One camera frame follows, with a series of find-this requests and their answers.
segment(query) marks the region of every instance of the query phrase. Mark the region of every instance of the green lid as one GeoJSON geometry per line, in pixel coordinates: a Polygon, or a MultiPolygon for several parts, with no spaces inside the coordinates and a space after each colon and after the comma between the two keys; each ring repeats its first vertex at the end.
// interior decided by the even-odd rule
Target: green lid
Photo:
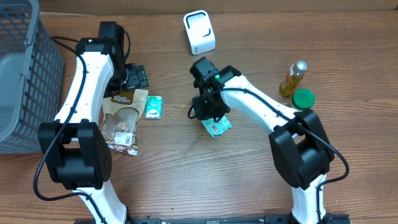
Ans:
{"type": "Polygon", "coordinates": [[[308,89],[297,90],[292,96],[292,105],[298,110],[311,108],[315,103],[315,95],[308,89]]]}

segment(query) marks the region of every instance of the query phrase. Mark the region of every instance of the plastic packaging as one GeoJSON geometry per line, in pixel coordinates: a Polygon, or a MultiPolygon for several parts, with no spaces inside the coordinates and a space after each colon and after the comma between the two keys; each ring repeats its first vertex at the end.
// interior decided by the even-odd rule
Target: plastic packaging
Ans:
{"type": "Polygon", "coordinates": [[[293,94],[293,96],[289,100],[288,106],[302,111],[311,108],[314,103],[315,95],[312,93],[311,90],[299,89],[293,94]]]}
{"type": "Polygon", "coordinates": [[[148,96],[147,111],[145,112],[146,119],[160,119],[162,118],[163,99],[161,96],[148,96]]]}
{"type": "Polygon", "coordinates": [[[101,133],[109,148],[137,155],[136,124],[144,112],[147,95],[147,90],[135,90],[104,99],[101,133]]]}
{"type": "Polygon", "coordinates": [[[304,61],[299,61],[293,64],[289,73],[286,75],[286,78],[279,85],[279,94],[282,96],[293,95],[294,88],[296,88],[299,82],[303,79],[306,69],[307,63],[304,61]]]}

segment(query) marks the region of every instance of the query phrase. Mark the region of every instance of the gray basket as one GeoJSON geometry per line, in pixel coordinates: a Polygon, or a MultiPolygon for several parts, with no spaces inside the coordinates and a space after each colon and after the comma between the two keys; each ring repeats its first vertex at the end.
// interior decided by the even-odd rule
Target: gray basket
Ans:
{"type": "Polygon", "coordinates": [[[62,80],[37,0],[0,0],[0,154],[40,151],[37,129],[53,120],[62,80]]]}

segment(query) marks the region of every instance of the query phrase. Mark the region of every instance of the wooden table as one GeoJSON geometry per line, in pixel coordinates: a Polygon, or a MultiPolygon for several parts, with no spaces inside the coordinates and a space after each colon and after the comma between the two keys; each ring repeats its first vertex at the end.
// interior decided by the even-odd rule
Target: wooden table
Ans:
{"type": "MultiPolygon", "coordinates": [[[[232,65],[276,100],[290,66],[308,63],[299,88],[311,89],[329,140],[351,166],[349,177],[325,187],[325,207],[352,223],[398,219],[398,13],[295,12],[213,14],[218,68],[232,65]]],[[[150,95],[164,98],[161,120],[141,119],[138,156],[113,153],[112,183],[133,217],[252,217],[289,213],[290,186],[277,173],[268,137],[235,110],[233,128],[213,139],[187,118],[198,90],[183,15],[43,18],[51,35],[96,37],[100,21],[117,21],[131,36],[128,62],[145,65],[150,95]]],[[[66,63],[63,98],[75,56],[66,63]]],[[[91,218],[79,198],[39,200],[32,178],[41,154],[0,156],[0,223],[72,223],[91,218]]],[[[344,171],[339,159],[328,178],[344,171]]],[[[45,168],[43,194],[67,193],[45,168]]]]}

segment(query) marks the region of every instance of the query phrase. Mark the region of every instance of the small blue packet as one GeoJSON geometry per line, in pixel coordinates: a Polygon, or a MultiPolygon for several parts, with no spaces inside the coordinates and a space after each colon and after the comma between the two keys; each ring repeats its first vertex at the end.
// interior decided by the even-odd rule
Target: small blue packet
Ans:
{"type": "Polygon", "coordinates": [[[226,130],[232,128],[232,124],[229,122],[228,118],[225,115],[217,123],[214,122],[213,118],[203,120],[201,121],[201,123],[205,126],[207,132],[213,138],[223,134],[226,130]]]}
{"type": "Polygon", "coordinates": [[[162,118],[162,105],[163,105],[163,100],[161,96],[148,96],[145,119],[162,118]]]}

